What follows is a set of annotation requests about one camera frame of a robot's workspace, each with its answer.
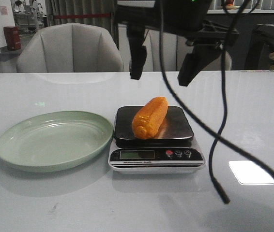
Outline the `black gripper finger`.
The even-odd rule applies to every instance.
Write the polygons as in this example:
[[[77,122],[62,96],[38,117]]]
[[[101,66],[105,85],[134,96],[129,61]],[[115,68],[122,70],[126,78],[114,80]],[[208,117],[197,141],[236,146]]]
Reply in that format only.
[[[218,59],[222,51],[214,46],[195,46],[192,53],[186,54],[178,74],[180,86],[187,87],[191,81],[210,63]]]
[[[143,45],[145,41],[145,28],[128,25],[127,38],[131,54],[130,77],[131,79],[139,80],[147,58],[147,48]]]

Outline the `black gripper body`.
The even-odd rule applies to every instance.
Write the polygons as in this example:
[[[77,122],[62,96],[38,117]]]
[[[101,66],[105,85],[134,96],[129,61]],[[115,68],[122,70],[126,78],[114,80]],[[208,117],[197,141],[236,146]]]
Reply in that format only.
[[[185,37],[193,44],[235,44],[239,33],[231,26],[207,20],[210,0],[156,0],[153,7],[117,5],[115,22],[127,26],[127,38],[133,48],[141,47],[145,30]]]

